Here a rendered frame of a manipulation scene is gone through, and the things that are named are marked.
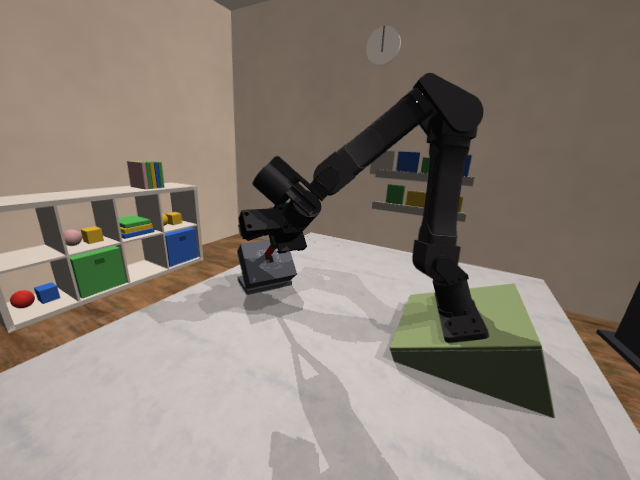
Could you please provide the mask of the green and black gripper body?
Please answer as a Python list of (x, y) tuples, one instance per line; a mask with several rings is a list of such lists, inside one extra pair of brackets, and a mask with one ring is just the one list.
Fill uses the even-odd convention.
[(292, 227), (285, 219), (284, 210), (283, 210), (283, 219), (284, 219), (285, 223), (289, 227), (291, 227), (291, 228), (293, 228), (295, 230), (300, 230), (300, 233), (291, 242), (279, 243), (279, 244), (275, 243), (274, 235), (272, 233), (272, 234), (270, 234), (272, 245), (273, 246), (277, 246), (277, 248), (278, 248), (277, 252), (278, 253), (286, 253), (287, 251), (294, 251), (294, 250), (302, 251), (307, 247), (307, 244), (306, 244), (306, 241), (305, 241), (305, 237), (304, 237), (304, 234), (303, 234), (303, 230), (306, 227), (305, 228), (300, 228), (300, 229)]

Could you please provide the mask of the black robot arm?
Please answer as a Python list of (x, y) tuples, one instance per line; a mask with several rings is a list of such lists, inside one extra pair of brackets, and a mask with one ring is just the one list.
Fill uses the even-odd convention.
[[(426, 143), (430, 143), (429, 174), (412, 261), (416, 269), (434, 279), (444, 340), (487, 339), (488, 329), (471, 298), (468, 274), (458, 266), (460, 246), (456, 246), (466, 156), (482, 118), (483, 106), (475, 95), (427, 73), (392, 108), (320, 163), (311, 183), (275, 156), (252, 183), (275, 206), (242, 210), (238, 218), (240, 235), (250, 241), (273, 233), (276, 244), (291, 242), (300, 230), (285, 223), (284, 209), (292, 227), (307, 227), (321, 211), (320, 200), (340, 191), (425, 119), (420, 127), (427, 135)], [(288, 199), (290, 202), (286, 202)]]

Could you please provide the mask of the grey sloped panel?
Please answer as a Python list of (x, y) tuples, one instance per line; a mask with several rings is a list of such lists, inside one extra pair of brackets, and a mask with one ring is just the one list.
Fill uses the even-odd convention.
[(238, 276), (238, 281), (247, 295), (290, 286), (291, 279), (297, 275), (290, 251), (279, 254), (276, 248), (270, 257), (265, 257), (270, 244), (270, 240), (266, 240), (239, 246), (237, 253), (243, 276)]

